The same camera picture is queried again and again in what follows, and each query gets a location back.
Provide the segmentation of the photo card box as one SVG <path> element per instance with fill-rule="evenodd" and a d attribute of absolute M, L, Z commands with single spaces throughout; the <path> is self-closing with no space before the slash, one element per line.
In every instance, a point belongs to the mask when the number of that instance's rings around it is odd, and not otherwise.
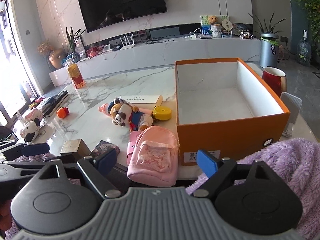
<path fill-rule="evenodd" d="M 94 158 L 106 153 L 108 150 L 114 149 L 116 150 L 116 154 L 118 155 L 120 153 L 120 149 L 117 145 L 112 144 L 110 142 L 101 140 L 97 146 L 93 149 L 93 151 L 90 153 L 90 156 L 93 156 Z"/>

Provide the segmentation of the orange small toy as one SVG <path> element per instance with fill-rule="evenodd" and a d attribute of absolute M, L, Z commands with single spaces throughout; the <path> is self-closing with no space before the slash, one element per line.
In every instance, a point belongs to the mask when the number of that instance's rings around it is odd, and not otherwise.
<path fill-rule="evenodd" d="M 69 109 L 67 107 L 61 107 L 56 111 L 56 115 L 60 119 L 64 119 L 69 115 Z"/>

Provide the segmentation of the pink wallet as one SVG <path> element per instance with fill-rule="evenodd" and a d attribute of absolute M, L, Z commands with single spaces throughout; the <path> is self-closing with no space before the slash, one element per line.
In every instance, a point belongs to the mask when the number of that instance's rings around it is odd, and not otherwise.
<path fill-rule="evenodd" d="M 127 144 L 127 153 L 126 153 L 126 164 L 129 165 L 133 151 L 135 149 L 137 138 L 139 137 L 141 131 L 133 131 L 130 133 L 129 142 Z"/>

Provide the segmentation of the pink mini backpack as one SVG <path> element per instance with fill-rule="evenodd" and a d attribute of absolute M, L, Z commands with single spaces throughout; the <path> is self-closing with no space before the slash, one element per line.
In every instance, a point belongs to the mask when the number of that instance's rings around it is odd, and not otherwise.
<path fill-rule="evenodd" d="M 178 140 L 163 127 L 151 126 L 137 137 L 127 177 L 154 187 L 172 187 L 178 174 Z"/>

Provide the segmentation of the dog plush toy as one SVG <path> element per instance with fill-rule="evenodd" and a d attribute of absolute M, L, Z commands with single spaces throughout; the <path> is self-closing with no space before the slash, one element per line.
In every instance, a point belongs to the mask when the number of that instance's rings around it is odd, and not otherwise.
<path fill-rule="evenodd" d="M 121 98 L 115 98 L 107 108 L 114 125 L 127 127 L 130 132 L 143 131 L 153 124 L 153 117 Z"/>

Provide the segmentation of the yellow tape measure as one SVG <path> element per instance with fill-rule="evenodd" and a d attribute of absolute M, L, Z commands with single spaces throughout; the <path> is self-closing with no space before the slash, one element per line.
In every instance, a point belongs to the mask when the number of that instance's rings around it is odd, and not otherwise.
<path fill-rule="evenodd" d="M 170 120 L 172 116 L 172 110 L 165 106 L 155 106 L 152 111 L 152 117 L 159 121 Z"/>

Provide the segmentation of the white box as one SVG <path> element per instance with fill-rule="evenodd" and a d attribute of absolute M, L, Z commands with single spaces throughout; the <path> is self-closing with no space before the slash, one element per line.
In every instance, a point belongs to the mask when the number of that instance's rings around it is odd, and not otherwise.
<path fill-rule="evenodd" d="M 161 105 L 163 102 L 162 95 L 126 95 L 119 98 L 134 105 Z"/>

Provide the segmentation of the pink cylinder case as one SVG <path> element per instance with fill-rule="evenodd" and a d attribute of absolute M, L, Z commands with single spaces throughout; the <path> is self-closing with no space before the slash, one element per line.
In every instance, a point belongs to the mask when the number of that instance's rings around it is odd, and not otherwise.
<path fill-rule="evenodd" d="M 99 112 L 101 112 L 101 113 L 104 113 L 105 115 L 107 115 L 107 116 L 110 116 L 110 114 L 108 113 L 108 107 L 109 107 L 109 104 L 108 103 L 105 103 L 105 104 L 103 104 L 102 106 L 99 106 L 98 108 L 99 108 Z M 149 115 L 151 115 L 152 114 L 152 110 L 151 109 L 144 109 L 144 108 L 140 108 L 139 109 L 141 112 L 143 112 L 143 113 L 146 113 L 146 114 L 149 114 Z"/>

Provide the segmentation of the purple fluffy blanket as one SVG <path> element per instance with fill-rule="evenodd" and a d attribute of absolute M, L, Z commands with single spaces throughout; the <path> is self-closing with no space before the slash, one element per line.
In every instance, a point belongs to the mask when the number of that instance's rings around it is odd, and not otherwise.
<path fill-rule="evenodd" d="M 232 186 L 216 198 L 193 197 L 205 238 L 319 239 L 319 143 L 280 141 L 236 162 Z M 203 173 L 187 194 L 207 179 Z"/>

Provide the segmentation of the orange drink bottle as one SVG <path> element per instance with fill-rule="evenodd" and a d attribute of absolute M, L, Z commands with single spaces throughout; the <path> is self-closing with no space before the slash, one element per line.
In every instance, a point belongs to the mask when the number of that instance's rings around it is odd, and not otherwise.
<path fill-rule="evenodd" d="M 71 78 L 72 84 L 76 89 L 85 86 L 85 81 L 80 73 L 78 65 L 72 60 L 67 59 L 67 72 Z"/>

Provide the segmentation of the copper vase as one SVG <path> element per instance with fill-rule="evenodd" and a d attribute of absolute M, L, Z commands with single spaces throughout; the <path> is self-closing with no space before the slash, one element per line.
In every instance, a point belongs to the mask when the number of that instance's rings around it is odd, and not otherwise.
<path fill-rule="evenodd" d="M 50 63 L 55 69 L 60 69 L 62 67 L 62 60 L 66 57 L 65 51 L 63 48 L 55 49 L 52 51 L 48 57 Z"/>

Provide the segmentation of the red mug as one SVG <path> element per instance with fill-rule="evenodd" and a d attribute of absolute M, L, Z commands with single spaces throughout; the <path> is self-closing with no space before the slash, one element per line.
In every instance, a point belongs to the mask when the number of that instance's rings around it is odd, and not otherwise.
<path fill-rule="evenodd" d="M 272 90 L 279 97 L 281 96 L 282 92 L 287 91 L 286 74 L 278 68 L 264 68 L 262 79 L 272 88 Z"/>

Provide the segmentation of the white tv cabinet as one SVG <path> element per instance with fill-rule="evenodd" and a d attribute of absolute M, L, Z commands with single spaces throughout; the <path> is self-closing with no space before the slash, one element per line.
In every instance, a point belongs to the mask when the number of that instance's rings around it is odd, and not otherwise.
<path fill-rule="evenodd" d="M 137 69 L 171 66 L 176 61 L 211 58 L 260 61 L 260 40 L 241 38 L 174 38 L 95 56 L 77 63 L 84 79 Z"/>

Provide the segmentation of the white router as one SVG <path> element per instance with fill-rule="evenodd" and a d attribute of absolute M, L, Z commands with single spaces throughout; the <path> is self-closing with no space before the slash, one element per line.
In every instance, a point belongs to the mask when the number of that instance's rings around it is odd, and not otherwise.
<path fill-rule="evenodd" d="M 133 34 L 131 36 L 124 35 L 123 37 L 120 37 L 120 41 L 121 41 L 121 45 L 122 45 L 120 50 L 133 48 L 135 46 L 135 41 L 134 41 L 134 35 Z"/>

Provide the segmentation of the grey soundbar speaker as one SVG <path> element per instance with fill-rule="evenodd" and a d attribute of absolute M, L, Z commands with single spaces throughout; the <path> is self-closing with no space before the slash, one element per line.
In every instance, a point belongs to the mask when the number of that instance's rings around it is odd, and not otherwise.
<path fill-rule="evenodd" d="M 149 31 L 151 38 L 164 38 L 180 35 L 179 27 L 155 28 Z"/>

